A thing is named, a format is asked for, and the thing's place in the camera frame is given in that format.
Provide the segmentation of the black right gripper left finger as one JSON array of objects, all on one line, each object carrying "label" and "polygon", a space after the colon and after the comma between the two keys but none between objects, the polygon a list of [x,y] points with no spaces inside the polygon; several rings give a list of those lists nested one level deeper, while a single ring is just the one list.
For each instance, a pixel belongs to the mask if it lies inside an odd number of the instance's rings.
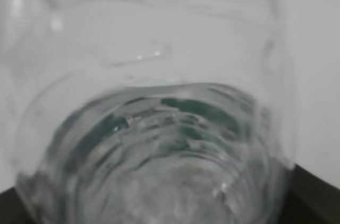
[{"label": "black right gripper left finger", "polygon": [[36,224],[14,187],[1,192],[1,224]]}]

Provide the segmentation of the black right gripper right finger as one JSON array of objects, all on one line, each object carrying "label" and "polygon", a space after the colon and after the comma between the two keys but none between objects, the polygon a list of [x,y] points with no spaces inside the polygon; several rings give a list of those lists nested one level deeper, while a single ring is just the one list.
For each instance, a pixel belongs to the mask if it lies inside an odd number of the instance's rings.
[{"label": "black right gripper right finger", "polygon": [[339,189],[297,165],[284,205],[284,223],[339,224]]}]

